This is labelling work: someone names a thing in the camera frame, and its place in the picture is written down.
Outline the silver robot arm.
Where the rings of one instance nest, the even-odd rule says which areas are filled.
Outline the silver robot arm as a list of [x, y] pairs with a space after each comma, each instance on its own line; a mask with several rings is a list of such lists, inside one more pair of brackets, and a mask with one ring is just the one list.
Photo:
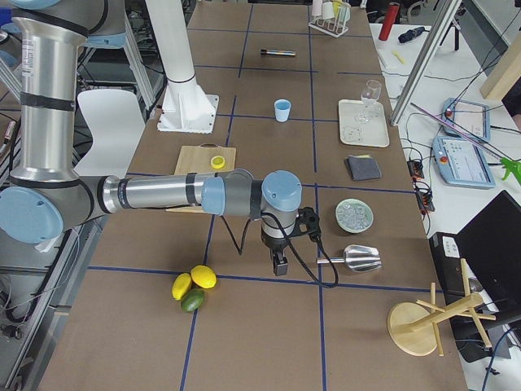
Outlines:
[[1, 194], [1, 228], [38, 244], [122, 209], [199, 206], [213, 215], [261, 220], [274, 273], [301, 216], [302, 188], [291, 172], [256, 180], [243, 169], [155, 178], [81, 176], [72, 167], [79, 47], [125, 39], [122, 1], [15, 1], [22, 33], [21, 160]]

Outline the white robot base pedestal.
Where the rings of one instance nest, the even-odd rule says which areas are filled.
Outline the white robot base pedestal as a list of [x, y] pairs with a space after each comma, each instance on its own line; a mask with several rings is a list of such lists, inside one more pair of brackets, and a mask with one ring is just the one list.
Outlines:
[[210, 134], [219, 97], [198, 84], [180, 1], [146, 2], [167, 87], [158, 122], [165, 132]]

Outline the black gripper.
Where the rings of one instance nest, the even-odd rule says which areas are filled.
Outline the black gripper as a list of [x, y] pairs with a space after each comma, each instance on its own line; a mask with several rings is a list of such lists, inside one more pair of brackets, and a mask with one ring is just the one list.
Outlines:
[[261, 233], [262, 243], [269, 248], [272, 254], [274, 274], [283, 276], [287, 274], [287, 258], [284, 255], [284, 249], [289, 246], [289, 240], [284, 238], [274, 238]]

